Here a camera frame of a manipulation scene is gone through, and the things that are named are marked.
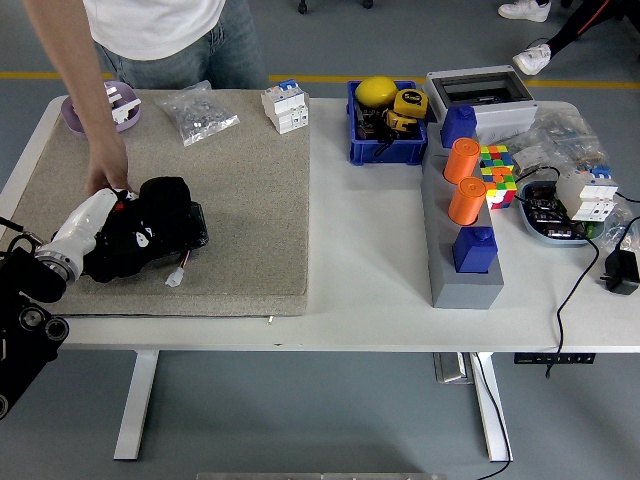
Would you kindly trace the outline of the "person's hand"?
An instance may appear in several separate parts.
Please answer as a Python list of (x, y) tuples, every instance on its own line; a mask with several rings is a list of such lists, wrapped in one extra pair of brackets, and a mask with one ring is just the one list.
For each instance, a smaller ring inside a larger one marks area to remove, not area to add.
[(120, 138), (90, 144), (86, 192), (91, 196), (104, 188), (133, 191), (126, 146)]

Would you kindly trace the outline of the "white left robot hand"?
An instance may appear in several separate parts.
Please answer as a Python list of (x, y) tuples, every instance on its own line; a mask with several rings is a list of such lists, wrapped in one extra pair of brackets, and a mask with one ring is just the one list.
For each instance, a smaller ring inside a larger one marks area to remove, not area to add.
[(78, 280), (84, 257), (96, 246), (96, 235), (120, 200), (138, 195), (128, 190), (104, 188), (81, 203), (58, 229), (52, 241), (38, 250), (38, 258), (56, 271), (67, 284)]

